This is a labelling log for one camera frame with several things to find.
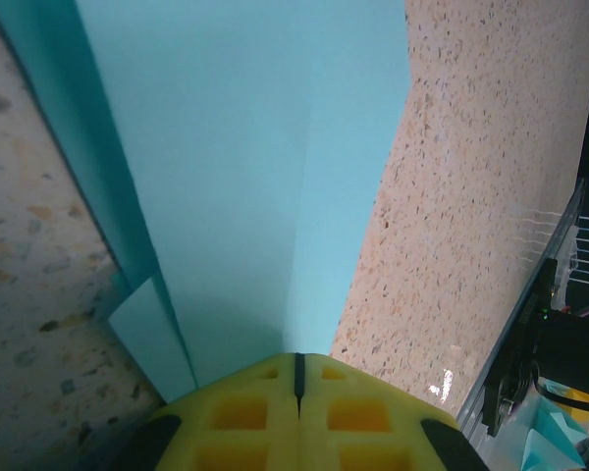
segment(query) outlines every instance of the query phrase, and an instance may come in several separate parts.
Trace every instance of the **black cable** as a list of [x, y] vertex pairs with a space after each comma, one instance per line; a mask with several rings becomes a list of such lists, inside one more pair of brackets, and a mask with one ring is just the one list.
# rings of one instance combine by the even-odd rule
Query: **black cable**
[[534, 383], [534, 387], [536, 388], [537, 392], [544, 398], [552, 400], [553, 402], [558, 402], [559, 404], [566, 405], [568, 407], [573, 407], [574, 409], [586, 410], [587, 412], [589, 412], [589, 402], [584, 402], [582, 400], [571, 399], [569, 397], [563, 397], [562, 395], [554, 394], [553, 392], [548, 391], [544, 386], [540, 385], [539, 365], [537, 364], [536, 360], [531, 360], [531, 369], [532, 382]]

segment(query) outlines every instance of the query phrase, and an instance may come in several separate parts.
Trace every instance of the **speckled terrazzo floor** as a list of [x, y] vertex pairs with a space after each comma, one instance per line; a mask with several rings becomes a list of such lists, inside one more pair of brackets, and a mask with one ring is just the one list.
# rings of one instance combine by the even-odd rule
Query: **speckled terrazzo floor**
[[413, 86], [332, 354], [456, 414], [574, 189], [589, 1], [405, 7]]

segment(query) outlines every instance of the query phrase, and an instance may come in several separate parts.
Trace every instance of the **light blue board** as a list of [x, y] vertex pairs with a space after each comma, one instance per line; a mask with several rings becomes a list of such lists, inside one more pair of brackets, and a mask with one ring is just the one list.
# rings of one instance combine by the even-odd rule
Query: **light blue board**
[[[157, 271], [157, 259], [74, 1], [0, 0], [0, 26], [130, 289], [136, 289]], [[39, 176], [48, 171], [52, 175], [39, 169]]]
[[198, 383], [328, 352], [409, 88], [402, 2], [78, 5]]
[[129, 296], [109, 323], [166, 402], [196, 389], [161, 274]]

